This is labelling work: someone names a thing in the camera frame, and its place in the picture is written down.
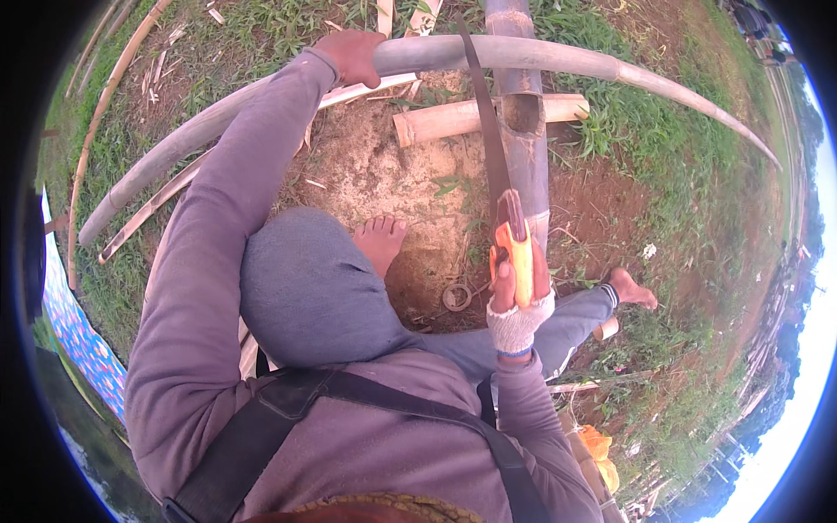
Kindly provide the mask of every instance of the white sky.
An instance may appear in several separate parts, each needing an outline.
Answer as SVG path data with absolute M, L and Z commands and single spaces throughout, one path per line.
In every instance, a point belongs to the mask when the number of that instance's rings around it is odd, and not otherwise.
M 810 84 L 806 85 L 806 92 L 822 115 Z M 822 397 L 837 345 L 837 322 L 834 321 L 837 318 L 837 273 L 829 270 L 837 267 L 837 206 L 834 205 L 837 202 L 837 167 L 828 127 L 823 144 L 817 150 L 816 184 L 819 210 L 825 219 L 825 254 L 817 265 L 816 281 L 826 293 L 814 292 L 804 330 L 799 335 L 802 364 L 793 385 L 795 395 L 785 405 L 784 415 L 776 426 L 761 437 L 762 447 L 745 462 L 727 505 L 714 518 L 703 518 L 701 523 L 741 523 L 752 519 L 796 454 Z

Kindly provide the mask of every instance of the orange saw handle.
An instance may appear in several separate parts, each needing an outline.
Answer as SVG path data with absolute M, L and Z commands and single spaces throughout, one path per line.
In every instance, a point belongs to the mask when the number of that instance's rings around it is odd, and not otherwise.
M 511 233 L 511 225 L 504 222 L 494 232 L 496 245 L 490 249 L 490 271 L 491 281 L 496 281 L 496 262 L 498 248 L 505 249 L 509 254 L 509 262 L 515 268 L 515 302 L 525 309 L 531 305 L 535 295 L 535 274 L 533 272 L 531 234 L 529 234 L 529 223 L 524 219 L 523 226 L 526 230 L 526 238 L 518 242 Z

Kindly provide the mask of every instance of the sleeve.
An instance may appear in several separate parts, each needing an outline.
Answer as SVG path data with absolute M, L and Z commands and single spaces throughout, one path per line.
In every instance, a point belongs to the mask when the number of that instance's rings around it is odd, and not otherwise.
M 243 109 L 169 225 L 126 379 L 126 428 L 146 487 L 174 496 L 264 381 L 239 375 L 239 273 L 308 123 L 337 74 L 306 49 Z
M 598 501 L 582 475 L 541 374 L 541 359 L 513 364 L 497 359 L 500 431 L 534 457 L 529 472 L 553 517 L 572 522 L 603 521 Z

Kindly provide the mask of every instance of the purple long-sleeve shirt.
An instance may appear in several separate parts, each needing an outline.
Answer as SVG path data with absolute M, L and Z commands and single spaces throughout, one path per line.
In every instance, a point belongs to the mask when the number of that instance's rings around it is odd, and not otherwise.
M 310 49 L 282 69 L 223 134 L 169 225 L 126 382 L 131 449 L 158 499 L 177 494 L 221 428 L 270 380 L 239 375 L 241 260 L 336 78 L 331 60 Z M 525 365 L 498 362 L 501 430 L 521 451 L 554 520 L 601 521 L 541 369 L 537 355 Z M 426 351 L 346 370 L 480 412 L 459 368 Z M 326 397 L 290 432 L 235 520 L 372 492 L 432 496 L 486 521 L 511 522 L 500 473 L 479 434 Z

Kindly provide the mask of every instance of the white knit glove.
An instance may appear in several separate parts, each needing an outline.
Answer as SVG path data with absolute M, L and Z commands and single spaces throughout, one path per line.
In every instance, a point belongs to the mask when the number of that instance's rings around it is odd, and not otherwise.
M 494 348 L 502 356 L 523 356 L 535 342 L 535 331 L 555 310 L 555 290 L 540 300 L 533 300 L 531 306 L 521 309 L 517 305 L 507 312 L 498 314 L 491 305 L 494 296 L 488 300 L 485 318 Z

